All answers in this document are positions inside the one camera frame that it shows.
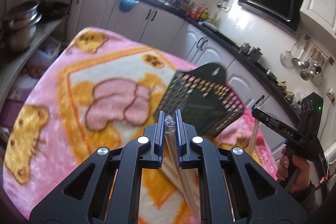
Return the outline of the chopsticks pair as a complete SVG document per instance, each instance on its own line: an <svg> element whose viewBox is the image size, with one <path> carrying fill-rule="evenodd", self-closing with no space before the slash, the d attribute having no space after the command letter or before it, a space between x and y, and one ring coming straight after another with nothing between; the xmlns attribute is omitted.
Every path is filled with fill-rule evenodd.
<svg viewBox="0 0 336 224"><path fill-rule="evenodd" d="M165 148L162 171L165 176L175 185L184 196L190 209L193 219L201 222L201 206L198 186L198 171L196 169L183 170L178 164L178 153L176 143L177 126L174 119L167 115L165 117Z"/></svg>
<svg viewBox="0 0 336 224"><path fill-rule="evenodd" d="M256 138L257 138L258 129L259 129L259 120L255 119L254 123L253 123L252 134L251 134L249 144L248 144L248 151L247 151L247 153L250 156L252 156L253 150L254 150L255 145L256 145Z"/></svg>

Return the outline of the dark green utensil basket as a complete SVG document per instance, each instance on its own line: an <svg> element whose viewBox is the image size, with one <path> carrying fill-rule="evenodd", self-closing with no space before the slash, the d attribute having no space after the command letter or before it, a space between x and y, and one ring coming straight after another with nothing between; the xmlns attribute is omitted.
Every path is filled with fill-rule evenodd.
<svg viewBox="0 0 336 224"><path fill-rule="evenodd" d="M191 71L177 70L154 112L174 116L181 111L183 122L198 135L217 137L244 114L244 104L226 83L226 70L219 63L206 63Z"/></svg>

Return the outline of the pink cartoon bear blanket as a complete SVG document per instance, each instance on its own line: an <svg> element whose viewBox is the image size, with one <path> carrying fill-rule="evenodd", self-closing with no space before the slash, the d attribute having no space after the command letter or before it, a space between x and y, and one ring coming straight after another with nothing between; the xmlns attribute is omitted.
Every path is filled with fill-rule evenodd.
<svg viewBox="0 0 336 224"><path fill-rule="evenodd" d="M24 219L92 152L154 123L176 56L97 28L80 31L33 88L9 138L3 188Z"/></svg>

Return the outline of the steel ladle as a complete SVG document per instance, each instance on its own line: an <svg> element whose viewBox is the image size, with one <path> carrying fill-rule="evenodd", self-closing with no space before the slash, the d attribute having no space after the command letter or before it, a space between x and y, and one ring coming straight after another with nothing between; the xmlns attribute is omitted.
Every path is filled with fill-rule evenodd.
<svg viewBox="0 0 336 224"><path fill-rule="evenodd" d="M308 48L308 46L309 46L309 42L306 41L306 43L305 43L303 49L300 51L299 55L297 57L295 57L295 58L292 58L291 62L292 62L292 64L293 64L294 67L297 68L297 67L300 66L300 64L301 64L301 57L303 56L303 54L306 51L306 49Z"/></svg>

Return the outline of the dark metal kettle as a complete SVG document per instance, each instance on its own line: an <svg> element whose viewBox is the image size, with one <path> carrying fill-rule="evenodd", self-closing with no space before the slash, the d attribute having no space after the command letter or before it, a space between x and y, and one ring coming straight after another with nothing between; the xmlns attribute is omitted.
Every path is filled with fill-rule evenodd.
<svg viewBox="0 0 336 224"><path fill-rule="evenodd" d="M261 49L259 47L253 47L248 54L248 59L255 64L259 61L262 55L263 54L261 53Z"/></svg>

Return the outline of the steel teapot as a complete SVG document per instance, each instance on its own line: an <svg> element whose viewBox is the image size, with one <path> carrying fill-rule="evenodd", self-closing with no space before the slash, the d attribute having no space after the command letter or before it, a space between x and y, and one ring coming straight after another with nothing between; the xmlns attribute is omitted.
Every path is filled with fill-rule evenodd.
<svg viewBox="0 0 336 224"><path fill-rule="evenodd" d="M251 45L249 43L243 43L239 48L239 53L246 56L248 55L250 49L251 49Z"/></svg>

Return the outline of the white upper cabinet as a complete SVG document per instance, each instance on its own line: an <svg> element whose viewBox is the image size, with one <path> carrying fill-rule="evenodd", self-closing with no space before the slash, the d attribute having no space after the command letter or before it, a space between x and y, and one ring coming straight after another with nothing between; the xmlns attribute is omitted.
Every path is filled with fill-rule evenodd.
<svg viewBox="0 0 336 224"><path fill-rule="evenodd" d="M317 39L335 40L335 0L303 0L300 15Z"/></svg>

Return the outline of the black wok on shelf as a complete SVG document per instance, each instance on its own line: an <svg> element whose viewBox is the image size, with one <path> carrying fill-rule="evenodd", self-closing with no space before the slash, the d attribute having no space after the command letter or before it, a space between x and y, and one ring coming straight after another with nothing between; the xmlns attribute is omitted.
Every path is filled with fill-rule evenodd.
<svg viewBox="0 0 336 224"><path fill-rule="evenodd" d="M38 12L45 21L62 18L68 12L69 5L64 2L43 2L38 6Z"/></svg>

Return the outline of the steel pot on shelf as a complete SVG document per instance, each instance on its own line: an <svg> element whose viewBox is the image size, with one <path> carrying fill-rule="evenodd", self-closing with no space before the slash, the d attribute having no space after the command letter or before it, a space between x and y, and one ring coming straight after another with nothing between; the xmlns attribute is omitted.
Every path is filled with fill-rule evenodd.
<svg viewBox="0 0 336 224"><path fill-rule="evenodd" d="M2 39L12 52L25 51L33 42L37 23L42 18L38 6L38 2L28 1L15 6L2 17Z"/></svg>

